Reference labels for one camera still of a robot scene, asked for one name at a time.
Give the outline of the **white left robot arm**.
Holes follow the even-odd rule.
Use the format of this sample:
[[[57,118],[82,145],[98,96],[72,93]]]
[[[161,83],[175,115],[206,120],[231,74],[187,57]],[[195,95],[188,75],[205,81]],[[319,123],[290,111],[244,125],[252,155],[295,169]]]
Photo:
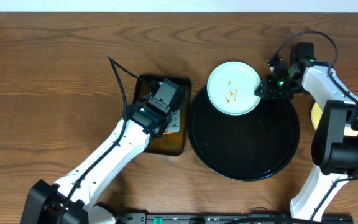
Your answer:
[[[163,136],[180,109],[134,103],[108,138],[78,167],[50,185],[39,180],[29,190],[21,223],[116,223],[96,201],[120,171]]]

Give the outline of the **round black serving tray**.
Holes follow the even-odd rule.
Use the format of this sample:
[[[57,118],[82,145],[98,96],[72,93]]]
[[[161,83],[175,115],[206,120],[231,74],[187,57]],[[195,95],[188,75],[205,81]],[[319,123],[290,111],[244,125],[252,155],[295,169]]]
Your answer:
[[[250,113],[229,116],[212,105],[206,89],[190,106],[187,132],[206,166],[241,181],[280,172],[292,160],[300,140],[298,115],[290,100],[261,100]]]

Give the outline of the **yellow plate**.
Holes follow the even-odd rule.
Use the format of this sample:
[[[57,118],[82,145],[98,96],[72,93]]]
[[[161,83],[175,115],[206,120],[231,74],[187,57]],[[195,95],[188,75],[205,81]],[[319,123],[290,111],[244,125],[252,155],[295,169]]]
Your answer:
[[[311,118],[311,124],[314,128],[314,130],[317,130],[319,121],[322,117],[322,109],[317,104],[317,102],[314,102],[311,108],[310,118]]]

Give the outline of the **black rectangular water tray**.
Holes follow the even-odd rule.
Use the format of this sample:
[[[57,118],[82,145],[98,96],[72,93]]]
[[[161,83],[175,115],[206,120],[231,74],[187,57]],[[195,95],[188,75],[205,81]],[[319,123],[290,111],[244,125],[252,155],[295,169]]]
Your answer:
[[[156,82],[159,84],[161,84],[166,78],[161,75],[154,75],[151,73],[142,74],[140,77],[149,83]],[[180,131],[178,133],[163,135],[160,138],[152,140],[144,152],[149,154],[162,154],[166,156],[179,156],[182,154],[185,147],[186,121],[190,104],[191,82],[186,78],[167,77],[167,79],[179,86],[182,86],[188,91],[188,103],[182,110],[180,110]]]

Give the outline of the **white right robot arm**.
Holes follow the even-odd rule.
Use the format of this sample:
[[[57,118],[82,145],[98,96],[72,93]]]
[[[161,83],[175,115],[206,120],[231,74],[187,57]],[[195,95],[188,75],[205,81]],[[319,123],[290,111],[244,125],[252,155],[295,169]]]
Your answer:
[[[290,202],[292,218],[320,221],[337,192],[358,180],[358,97],[338,79],[333,65],[313,57],[268,61],[272,75],[255,91],[265,99],[309,93],[323,113],[311,145],[313,168]]]

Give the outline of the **light blue plate top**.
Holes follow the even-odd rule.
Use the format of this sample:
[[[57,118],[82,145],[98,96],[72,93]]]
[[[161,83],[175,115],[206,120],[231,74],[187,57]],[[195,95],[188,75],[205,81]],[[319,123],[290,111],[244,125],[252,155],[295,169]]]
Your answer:
[[[260,102],[254,91],[260,84],[259,74],[243,62],[225,62],[210,74],[206,91],[212,105],[230,116],[251,112]]]

